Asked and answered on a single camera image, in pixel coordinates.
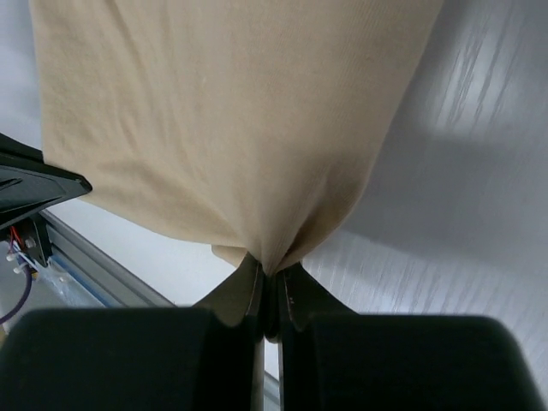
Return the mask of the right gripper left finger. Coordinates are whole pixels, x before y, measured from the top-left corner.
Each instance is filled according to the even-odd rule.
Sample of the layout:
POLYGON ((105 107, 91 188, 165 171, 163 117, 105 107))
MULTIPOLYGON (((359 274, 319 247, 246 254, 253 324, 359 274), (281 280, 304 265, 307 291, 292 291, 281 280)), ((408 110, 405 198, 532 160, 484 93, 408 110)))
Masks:
POLYGON ((247 256, 192 307, 28 313, 1 349, 1 407, 260 410, 264 285, 247 256))

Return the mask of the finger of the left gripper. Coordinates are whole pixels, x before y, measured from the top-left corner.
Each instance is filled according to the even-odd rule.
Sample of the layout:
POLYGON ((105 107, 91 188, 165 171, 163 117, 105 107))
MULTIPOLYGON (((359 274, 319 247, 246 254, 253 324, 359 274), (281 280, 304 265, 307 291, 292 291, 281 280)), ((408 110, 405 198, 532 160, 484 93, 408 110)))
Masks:
POLYGON ((85 177, 48 165, 40 150, 1 135, 1 229, 91 191, 85 177))

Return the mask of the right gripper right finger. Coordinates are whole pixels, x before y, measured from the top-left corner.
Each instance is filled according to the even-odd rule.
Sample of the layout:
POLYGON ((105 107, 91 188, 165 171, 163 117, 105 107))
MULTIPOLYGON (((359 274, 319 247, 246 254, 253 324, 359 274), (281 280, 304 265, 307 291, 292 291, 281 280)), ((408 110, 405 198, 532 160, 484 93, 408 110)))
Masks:
POLYGON ((301 265, 275 277, 284 410, 536 410, 510 332, 480 316, 359 314, 301 265))

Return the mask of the beige t shirt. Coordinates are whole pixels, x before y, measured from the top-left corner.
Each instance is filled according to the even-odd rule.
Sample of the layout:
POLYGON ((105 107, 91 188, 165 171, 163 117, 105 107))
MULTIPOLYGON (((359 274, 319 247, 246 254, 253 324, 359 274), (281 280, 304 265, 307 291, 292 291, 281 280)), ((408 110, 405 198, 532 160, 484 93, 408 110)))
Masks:
POLYGON ((265 271, 352 211, 439 1, 32 1, 45 162, 265 271))

